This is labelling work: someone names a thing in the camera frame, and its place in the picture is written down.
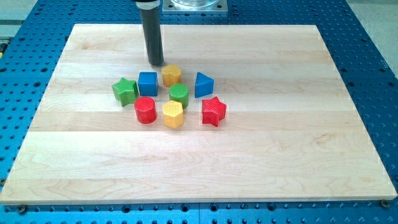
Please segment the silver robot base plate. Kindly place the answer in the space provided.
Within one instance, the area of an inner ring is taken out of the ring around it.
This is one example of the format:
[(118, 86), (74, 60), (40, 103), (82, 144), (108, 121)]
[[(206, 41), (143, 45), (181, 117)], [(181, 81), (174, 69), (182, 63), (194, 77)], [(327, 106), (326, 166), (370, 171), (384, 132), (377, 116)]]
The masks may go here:
[(228, 12), (227, 0), (163, 0), (162, 12), (164, 14), (226, 14)]

